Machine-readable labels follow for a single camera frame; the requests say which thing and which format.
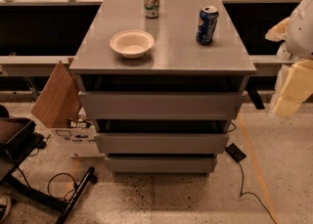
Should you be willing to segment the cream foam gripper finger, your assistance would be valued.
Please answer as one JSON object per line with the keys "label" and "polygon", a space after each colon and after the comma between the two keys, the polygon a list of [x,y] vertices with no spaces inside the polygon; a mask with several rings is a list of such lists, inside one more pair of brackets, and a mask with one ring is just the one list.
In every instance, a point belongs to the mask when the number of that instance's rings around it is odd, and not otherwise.
{"label": "cream foam gripper finger", "polygon": [[312,94],[312,60],[303,60],[290,67],[282,66],[272,99],[272,114],[280,118],[289,118]]}

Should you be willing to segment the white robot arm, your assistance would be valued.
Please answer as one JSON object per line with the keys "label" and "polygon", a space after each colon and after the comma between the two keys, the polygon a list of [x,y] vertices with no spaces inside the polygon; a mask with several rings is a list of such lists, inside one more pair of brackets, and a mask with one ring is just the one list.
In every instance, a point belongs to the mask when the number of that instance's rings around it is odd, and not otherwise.
{"label": "white robot arm", "polygon": [[285,41],[298,61],[282,67],[272,100],[272,115],[289,118],[313,94],[313,0],[302,0],[291,15],[265,34],[270,41]]}

